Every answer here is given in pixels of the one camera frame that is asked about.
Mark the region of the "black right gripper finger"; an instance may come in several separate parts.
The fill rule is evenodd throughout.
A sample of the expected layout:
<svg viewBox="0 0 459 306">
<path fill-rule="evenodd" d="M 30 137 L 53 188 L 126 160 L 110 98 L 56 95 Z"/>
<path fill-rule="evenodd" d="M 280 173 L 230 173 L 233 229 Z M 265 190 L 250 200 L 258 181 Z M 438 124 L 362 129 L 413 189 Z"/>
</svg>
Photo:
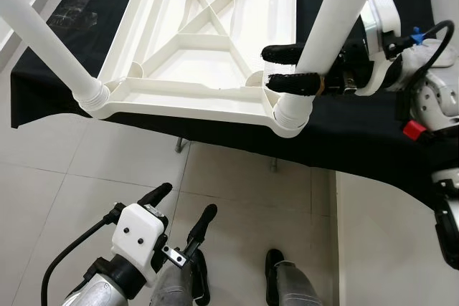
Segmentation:
<svg viewBox="0 0 459 306">
<path fill-rule="evenodd" d="M 261 57 L 269 63 L 298 64 L 304 47 L 304 43 L 266 45 L 262 48 Z"/>
<path fill-rule="evenodd" d="M 272 74 L 265 83 L 267 89 L 298 96 L 322 94 L 322 76 L 315 72 L 295 74 Z"/>
</svg>

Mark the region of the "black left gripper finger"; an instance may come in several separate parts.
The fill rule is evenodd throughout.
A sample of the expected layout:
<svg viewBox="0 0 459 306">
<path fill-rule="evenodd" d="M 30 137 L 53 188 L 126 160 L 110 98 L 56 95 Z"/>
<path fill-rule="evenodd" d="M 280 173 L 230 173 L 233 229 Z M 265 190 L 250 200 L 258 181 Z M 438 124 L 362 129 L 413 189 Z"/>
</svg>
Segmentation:
<svg viewBox="0 0 459 306">
<path fill-rule="evenodd" d="M 163 183 L 138 200 L 138 204 L 157 207 L 171 191 L 173 191 L 173 185 L 171 183 Z"/>
<path fill-rule="evenodd" d="M 204 235 L 206 235 L 211 221 L 216 217 L 217 211 L 219 211 L 219 208 L 217 208 L 216 204 L 207 205 L 198 221 L 194 224 L 192 229 L 188 231 L 186 238 L 186 257 L 192 256 L 194 251 L 203 243 Z"/>
</svg>

